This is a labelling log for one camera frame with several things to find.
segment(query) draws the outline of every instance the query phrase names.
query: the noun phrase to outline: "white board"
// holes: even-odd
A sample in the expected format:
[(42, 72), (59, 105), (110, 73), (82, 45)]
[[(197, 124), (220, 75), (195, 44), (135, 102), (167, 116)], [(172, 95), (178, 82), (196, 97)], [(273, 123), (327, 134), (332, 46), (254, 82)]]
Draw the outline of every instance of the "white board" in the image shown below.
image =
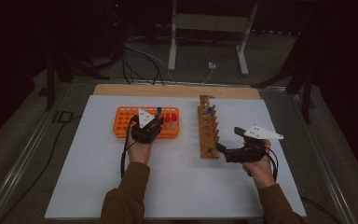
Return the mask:
[[(124, 139), (112, 132), (117, 108), (124, 105), (175, 106), (180, 110), (176, 139), (158, 139), (152, 148), (145, 194), (145, 218), (262, 217), (253, 179), (237, 163), (201, 159), (199, 98), (91, 95), (45, 214), (46, 218), (98, 218), (105, 193), (120, 182)], [(257, 124), (274, 131), (263, 100), (211, 99), (216, 105), (220, 143), (243, 146), (234, 127)], [(295, 212), (305, 216), (279, 140), (271, 140), (279, 159), (280, 183)]]

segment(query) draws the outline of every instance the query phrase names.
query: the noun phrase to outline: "jacket sleeve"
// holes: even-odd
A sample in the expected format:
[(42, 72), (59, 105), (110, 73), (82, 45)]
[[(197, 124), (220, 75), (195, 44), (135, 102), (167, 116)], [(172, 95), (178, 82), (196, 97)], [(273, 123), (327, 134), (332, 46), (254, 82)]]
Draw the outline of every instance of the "jacket sleeve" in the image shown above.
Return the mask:
[(279, 184), (259, 189), (258, 196), (268, 224), (309, 223), (305, 218), (293, 212)]
[(150, 168), (140, 162), (131, 162), (118, 189), (106, 193), (101, 223), (143, 223), (144, 197)]

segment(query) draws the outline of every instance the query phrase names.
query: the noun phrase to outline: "floor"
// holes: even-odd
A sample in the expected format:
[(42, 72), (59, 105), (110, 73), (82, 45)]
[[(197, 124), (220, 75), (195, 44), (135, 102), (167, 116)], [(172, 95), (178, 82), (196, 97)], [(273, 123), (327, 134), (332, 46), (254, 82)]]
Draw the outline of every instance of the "floor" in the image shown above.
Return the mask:
[[(243, 76), (238, 66), (235, 45), (241, 40), (238, 36), (229, 35), (220, 41), (221, 34), (208, 34), (208, 37), (187, 37), (178, 39), (176, 69), (168, 73), (170, 39), (159, 36), (154, 39), (132, 36), (126, 41), (125, 74), (129, 82), (153, 82), (158, 70), (137, 51), (154, 58), (160, 69), (160, 78), (156, 83), (172, 85), (232, 85), (249, 87), (273, 77), (279, 73), (296, 38), (289, 35), (251, 34), (245, 49), (245, 57), (249, 66), (249, 76)], [(104, 58), (94, 58), (94, 62), (102, 63)], [(208, 63), (215, 63), (211, 70)], [(29, 155), (26, 167), (19, 179), (14, 179), (17, 186), (8, 194), (11, 197), (3, 200), (3, 215), (18, 200), (23, 192), (37, 179), (44, 169), (48, 158), (51, 161), (34, 187), (25, 194), (19, 204), (8, 213), (3, 223), (98, 223), (98, 220), (46, 220), (44, 213), (49, 197), (54, 190), (66, 153), (76, 133), (79, 119), (67, 124), (60, 131), (62, 124), (50, 121), (56, 111), (71, 111), (75, 116), (82, 114), (88, 96), (99, 83), (126, 83), (122, 63), (100, 71), (109, 80), (96, 80), (81, 71), (75, 70), (76, 77), (72, 83), (58, 81), (57, 103), (51, 112), (45, 111), (45, 97), (38, 96), (41, 88), (46, 86), (46, 72), (34, 78), (36, 88), (23, 102), (18, 111), (0, 130), (0, 187), (6, 179), (11, 167), (15, 164), (22, 151), (35, 144), (35, 150)], [(319, 203), (342, 223), (358, 223), (358, 163), (351, 153), (342, 132), (330, 114), (316, 86), (312, 88), (312, 108), (310, 109), (311, 124), (305, 123), (298, 116), (298, 96), (287, 95), (284, 86), (290, 78), (275, 83), (273, 86), (260, 90), (265, 100), (276, 130), (285, 135), (294, 136), (282, 141), (286, 159), (292, 169), (297, 188), (301, 195)], [(335, 223), (333, 219), (304, 203), (308, 219), (311, 223)], [(249, 223), (261, 223), (260, 219), (249, 219)], [(244, 220), (146, 220), (147, 224), (165, 223), (246, 223)]]

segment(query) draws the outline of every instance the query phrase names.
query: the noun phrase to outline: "dark background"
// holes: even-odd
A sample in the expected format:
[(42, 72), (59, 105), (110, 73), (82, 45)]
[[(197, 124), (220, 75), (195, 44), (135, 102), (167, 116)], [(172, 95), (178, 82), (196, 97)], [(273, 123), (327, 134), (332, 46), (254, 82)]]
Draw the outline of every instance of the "dark background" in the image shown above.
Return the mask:
[[(139, 35), (153, 36), (156, 23), (171, 22), (171, 1), (116, 2), (123, 22)], [(198, 13), (201, 3), (204, 14), (248, 13), (248, 7), (233, 0), (178, 0), (178, 12)], [(42, 34), (60, 50), (89, 62), (91, 55), (115, 50), (109, 24), (104, 0), (0, 1), (0, 127), (34, 89), (33, 76), (46, 68)], [(302, 64), (317, 49), (314, 84), (358, 160), (358, 1), (262, 1), (253, 28), (258, 34), (298, 35), (283, 70)]]

